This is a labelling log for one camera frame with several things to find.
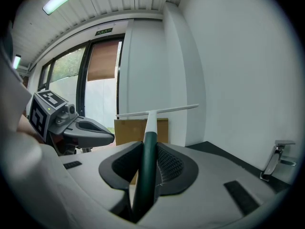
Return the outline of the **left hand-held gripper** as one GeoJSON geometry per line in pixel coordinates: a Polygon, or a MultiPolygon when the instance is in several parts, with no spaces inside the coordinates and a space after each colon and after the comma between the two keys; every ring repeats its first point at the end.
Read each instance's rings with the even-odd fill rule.
{"type": "Polygon", "coordinates": [[[106,146],[115,136],[100,123],[79,116],[75,105],[51,90],[34,93],[29,122],[44,144],[55,149],[60,156],[74,155],[76,148],[106,146]],[[75,121],[76,127],[68,128],[75,121]],[[78,144],[67,137],[76,139],[78,144]]]}

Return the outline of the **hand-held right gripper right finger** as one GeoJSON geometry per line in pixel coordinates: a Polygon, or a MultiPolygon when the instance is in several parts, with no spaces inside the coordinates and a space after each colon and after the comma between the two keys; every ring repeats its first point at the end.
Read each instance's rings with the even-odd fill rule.
{"type": "Polygon", "coordinates": [[[158,144],[159,196],[138,225],[147,229],[250,229],[277,200],[262,180],[231,160],[158,144]]]}

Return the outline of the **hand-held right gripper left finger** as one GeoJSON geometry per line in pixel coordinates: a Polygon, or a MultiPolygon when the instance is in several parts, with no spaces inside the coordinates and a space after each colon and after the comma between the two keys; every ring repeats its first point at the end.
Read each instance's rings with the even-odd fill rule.
{"type": "Polygon", "coordinates": [[[70,226],[136,226],[129,198],[141,142],[62,156],[72,188],[65,195],[70,226]]]}

